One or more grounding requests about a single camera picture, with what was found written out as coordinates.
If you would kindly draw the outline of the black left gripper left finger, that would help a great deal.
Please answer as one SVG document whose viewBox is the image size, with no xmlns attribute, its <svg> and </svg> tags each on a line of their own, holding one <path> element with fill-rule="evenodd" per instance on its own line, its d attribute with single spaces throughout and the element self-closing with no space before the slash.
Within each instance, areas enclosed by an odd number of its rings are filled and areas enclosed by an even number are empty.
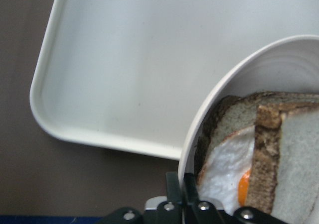
<svg viewBox="0 0 319 224">
<path fill-rule="evenodd" d="M 166 209 L 182 209 L 182 191 L 176 172 L 167 172 L 166 175 Z"/>
</svg>

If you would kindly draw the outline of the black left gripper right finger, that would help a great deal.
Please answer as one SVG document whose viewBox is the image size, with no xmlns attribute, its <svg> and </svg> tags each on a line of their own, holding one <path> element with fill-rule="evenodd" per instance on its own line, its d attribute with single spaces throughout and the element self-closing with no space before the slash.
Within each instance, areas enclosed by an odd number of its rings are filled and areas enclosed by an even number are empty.
<svg viewBox="0 0 319 224">
<path fill-rule="evenodd" d="M 198 203 L 199 195 L 196 188 L 196 179 L 192 173 L 185 173 L 183 178 L 184 202 L 187 208 Z"/>
</svg>

